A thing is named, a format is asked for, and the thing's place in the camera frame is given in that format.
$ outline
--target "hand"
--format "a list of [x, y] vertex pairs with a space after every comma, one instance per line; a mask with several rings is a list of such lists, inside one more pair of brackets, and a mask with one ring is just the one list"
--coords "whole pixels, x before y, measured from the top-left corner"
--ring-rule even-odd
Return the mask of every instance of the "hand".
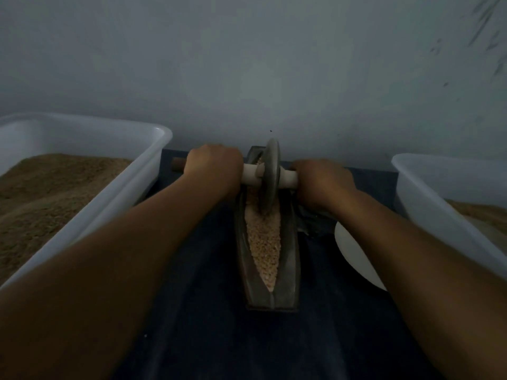
[[241, 186], [243, 156], [238, 148], [205, 144], [188, 153], [183, 173], [208, 176], [221, 189], [223, 198], [235, 197]]
[[311, 210], [329, 210], [333, 196], [356, 190], [352, 173], [330, 160], [298, 160], [291, 169], [298, 172], [298, 200]]

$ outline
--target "roller handle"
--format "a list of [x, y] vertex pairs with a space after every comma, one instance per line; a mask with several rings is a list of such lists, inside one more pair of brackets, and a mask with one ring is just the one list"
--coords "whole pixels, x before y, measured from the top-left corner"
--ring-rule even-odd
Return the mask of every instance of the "roller handle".
[[[171, 161], [171, 171], [183, 173], [187, 159], [174, 157]], [[243, 175], [241, 184], [250, 186], [261, 186], [262, 176], [264, 175], [264, 164], [243, 164]], [[297, 189], [298, 174], [295, 171], [287, 171], [280, 167], [280, 179], [278, 180], [278, 189]]]

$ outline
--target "plastic bin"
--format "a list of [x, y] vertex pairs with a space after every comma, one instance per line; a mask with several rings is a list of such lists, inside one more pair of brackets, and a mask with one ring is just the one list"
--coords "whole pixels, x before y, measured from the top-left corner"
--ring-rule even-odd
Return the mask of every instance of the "plastic bin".
[[409, 219], [507, 280], [507, 256], [444, 200], [507, 208], [507, 161], [398, 154], [392, 164]]
[[168, 128], [144, 122], [59, 113], [0, 118], [0, 175], [22, 159], [46, 153], [133, 160], [4, 286], [133, 206], [155, 182], [162, 148], [171, 138]]

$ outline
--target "wall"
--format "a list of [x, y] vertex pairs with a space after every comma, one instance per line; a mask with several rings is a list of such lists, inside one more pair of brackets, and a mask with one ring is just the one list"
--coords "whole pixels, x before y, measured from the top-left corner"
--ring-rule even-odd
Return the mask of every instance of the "wall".
[[507, 0], [0, 0], [0, 114], [164, 124], [284, 159], [507, 157]]

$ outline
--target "person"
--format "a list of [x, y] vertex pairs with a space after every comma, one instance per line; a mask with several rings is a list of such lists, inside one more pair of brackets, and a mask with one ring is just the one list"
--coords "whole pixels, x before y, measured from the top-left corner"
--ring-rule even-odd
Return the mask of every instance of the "person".
[[[0, 377], [108, 377], [140, 331], [171, 255], [238, 193], [242, 168], [235, 148], [192, 150], [172, 185], [3, 288]], [[507, 378], [505, 281], [358, 191], [340, 165], [301, 160], [293, 168], [300, 203], [332, 213], [354, 236], [445, 377]]]

